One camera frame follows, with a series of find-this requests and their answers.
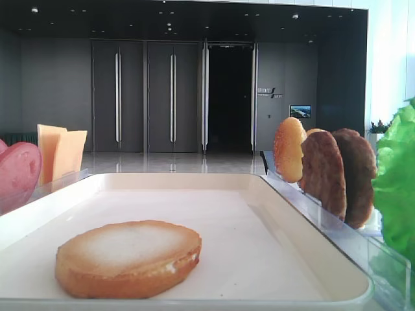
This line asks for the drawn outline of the brown meat patty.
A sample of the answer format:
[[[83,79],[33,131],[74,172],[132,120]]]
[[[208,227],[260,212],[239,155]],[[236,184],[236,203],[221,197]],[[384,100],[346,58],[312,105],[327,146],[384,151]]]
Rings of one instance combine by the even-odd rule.
[[[330,132],[309,135],[301,145],[302,178],[300,188],[320,200],[322,208],[344,221],[346,217],[346,180],[338,144]]]
[[[332,132],[344,164],[346,180],[345,222],[352,228],[361,228],[374,208],[372,180],[376,177],[376,157],[370,143],[359,132],[342,128]]]

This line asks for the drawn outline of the left dark double door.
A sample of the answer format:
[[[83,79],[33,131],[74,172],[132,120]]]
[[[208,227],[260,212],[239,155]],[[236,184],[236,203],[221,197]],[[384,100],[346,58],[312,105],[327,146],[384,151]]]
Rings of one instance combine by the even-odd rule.
[[[92,63],[94,151],[142,152],[142,43],[93,41]]]

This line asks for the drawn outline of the inner red tomato slice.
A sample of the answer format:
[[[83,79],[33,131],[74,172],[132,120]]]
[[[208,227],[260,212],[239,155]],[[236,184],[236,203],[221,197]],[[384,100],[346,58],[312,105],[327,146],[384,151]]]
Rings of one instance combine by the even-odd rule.
[[[7,144],[2,139],[0,139],[0,153],[3,153],[7,148]]]

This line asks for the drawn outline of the white patty pusher block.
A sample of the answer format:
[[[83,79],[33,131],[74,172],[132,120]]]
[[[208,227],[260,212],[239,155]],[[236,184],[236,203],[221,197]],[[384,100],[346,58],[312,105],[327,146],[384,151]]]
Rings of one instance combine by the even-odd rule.
[[[366,221],[364,226],[362,227],[363,231],[370,231],[370,232],[380,232],[382,229],[382,214],[377,210],[374,209]]]

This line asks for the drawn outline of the outer top bun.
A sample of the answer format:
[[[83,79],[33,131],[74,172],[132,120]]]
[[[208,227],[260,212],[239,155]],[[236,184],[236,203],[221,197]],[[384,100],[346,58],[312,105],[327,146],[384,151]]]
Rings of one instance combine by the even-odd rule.
[[[316,132],[324,132],[325,130],[320,129],[320,128],[312,128],[310,130],[306,131],[307,136],[310,136],[312,133],[316,133]]]

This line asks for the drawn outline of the inner orange cheese slice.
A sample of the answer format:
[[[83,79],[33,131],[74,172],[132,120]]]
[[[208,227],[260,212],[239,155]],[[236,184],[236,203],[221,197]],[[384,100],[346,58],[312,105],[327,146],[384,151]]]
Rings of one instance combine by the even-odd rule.
[[[79,172],[88,131],[76,130],[59,134],[53,162],[53,181]]]

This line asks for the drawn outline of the clear right long rail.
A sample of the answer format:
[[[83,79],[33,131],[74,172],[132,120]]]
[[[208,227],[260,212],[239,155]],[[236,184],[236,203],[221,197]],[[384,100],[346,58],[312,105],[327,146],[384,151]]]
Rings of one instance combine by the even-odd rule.
[[[410,260],[381,240],[381,216],[374,225],[352,229],[321,207],[320,202],[286,183],[275,171],[271,151],[261,151],[266,180],[316,228],[362,268],[374,281],[374,300],[383,310],[414,310],[414,268]]]

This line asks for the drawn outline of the outer orange cheese slice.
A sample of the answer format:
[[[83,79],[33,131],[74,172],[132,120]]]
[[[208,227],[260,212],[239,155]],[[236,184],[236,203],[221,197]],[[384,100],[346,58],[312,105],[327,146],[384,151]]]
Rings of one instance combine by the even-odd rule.
[[[67,131],[67,128],[58,126],[37,125],[38,148],[41,152],[42,166],[38,180],[38,186],[42,186],[53,180],[53,162],[56,145],[60,134]]]

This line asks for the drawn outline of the bun slice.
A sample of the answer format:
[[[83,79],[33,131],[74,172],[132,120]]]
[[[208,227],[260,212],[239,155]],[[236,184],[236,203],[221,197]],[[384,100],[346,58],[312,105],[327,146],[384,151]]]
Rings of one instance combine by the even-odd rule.
[[[200,235],[157,220],[108,224],[56,252],[54,276],[78,298],[144,299],[183,282],[199,262]]]

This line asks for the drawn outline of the red tomato slice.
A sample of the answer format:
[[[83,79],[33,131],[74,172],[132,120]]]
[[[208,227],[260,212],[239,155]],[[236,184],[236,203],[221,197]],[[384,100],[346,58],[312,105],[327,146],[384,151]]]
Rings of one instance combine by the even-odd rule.
[[[7,148],[7,144],[2,139],[0,139],[0,153],[3,153]]]
[[[18,142],[1,152],[1,199],[24,204],[31,197],[42,169],[40,149]]]

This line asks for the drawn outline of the dark green bench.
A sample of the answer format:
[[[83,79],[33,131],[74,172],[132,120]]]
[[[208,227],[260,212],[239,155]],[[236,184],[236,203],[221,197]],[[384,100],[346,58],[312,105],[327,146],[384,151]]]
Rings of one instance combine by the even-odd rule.
[[[26,142],[38,145],[38,134],[36,132],[2,133],[1,139],[8,145]]]

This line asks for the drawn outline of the small wall screen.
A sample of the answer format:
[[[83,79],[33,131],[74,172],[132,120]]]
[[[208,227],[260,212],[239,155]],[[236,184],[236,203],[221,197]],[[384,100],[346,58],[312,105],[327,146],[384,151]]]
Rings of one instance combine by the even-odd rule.
[[[311,118],[311,106],[299,106],[299,105],[290,105],[289,107],[289,116],[295,117],[297,119],[310,119]]]

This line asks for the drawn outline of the inner brown meat patty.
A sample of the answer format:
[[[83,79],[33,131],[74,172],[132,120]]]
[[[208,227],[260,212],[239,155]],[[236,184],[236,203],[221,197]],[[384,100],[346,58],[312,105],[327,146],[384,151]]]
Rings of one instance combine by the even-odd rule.
[[[346,217],[346,180],[338,144],[330,132],[309,135],[301,145],[302,178],[300,188],[320,200],[322,208],[344,221]]]

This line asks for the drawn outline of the green lettuce leaf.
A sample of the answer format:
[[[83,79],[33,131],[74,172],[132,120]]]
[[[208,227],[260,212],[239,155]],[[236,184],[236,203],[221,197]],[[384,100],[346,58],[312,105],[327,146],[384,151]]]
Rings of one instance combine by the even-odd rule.
[[[372,186],[384,241],[414,262],[414,99],[408,102],[377,143],[378,173]]]

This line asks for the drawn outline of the dark double door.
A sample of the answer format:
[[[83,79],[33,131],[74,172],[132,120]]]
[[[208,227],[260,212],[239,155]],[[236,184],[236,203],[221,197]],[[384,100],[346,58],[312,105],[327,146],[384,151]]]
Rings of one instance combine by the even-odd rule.
[[[142,43],[93,41],[92,63],[94,151],[142,152]]]
[[[148,113],[151,152],[198,151],[198,46],[148,45]]]

